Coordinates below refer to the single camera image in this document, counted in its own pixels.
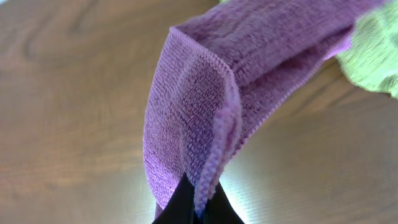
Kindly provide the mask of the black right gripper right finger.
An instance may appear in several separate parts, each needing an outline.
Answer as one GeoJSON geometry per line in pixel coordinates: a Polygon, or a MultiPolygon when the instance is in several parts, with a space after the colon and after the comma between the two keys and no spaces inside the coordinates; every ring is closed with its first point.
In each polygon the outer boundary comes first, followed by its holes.
{"type": "Polygon", "coordinates": [[[214,196],[209,199],[203,212],[204,224],[244,224],[231,206],[220,183],[214,196]]]}

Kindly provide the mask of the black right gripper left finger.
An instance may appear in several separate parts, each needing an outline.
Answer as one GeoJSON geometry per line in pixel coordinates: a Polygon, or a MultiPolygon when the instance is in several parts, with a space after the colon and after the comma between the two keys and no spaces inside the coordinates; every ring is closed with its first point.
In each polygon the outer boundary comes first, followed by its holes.
{"type": "Polygon", "coordinates": [[[152,224],[199,224],[193,204],[194,186],[186,174],[180,179],[167,206],[152,224]]]}

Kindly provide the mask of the purple microfiber cloth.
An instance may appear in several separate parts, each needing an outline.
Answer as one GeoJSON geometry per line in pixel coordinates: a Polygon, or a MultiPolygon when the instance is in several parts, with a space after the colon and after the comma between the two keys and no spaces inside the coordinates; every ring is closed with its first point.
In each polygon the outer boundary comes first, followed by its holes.
{"type": "Polygon", "coordinates": [[[382,0],[228,1],[173,26],[144,121],[144,166],[160,216],[182,180],[177,214],[201,217],[229,160],[382,0]]]}

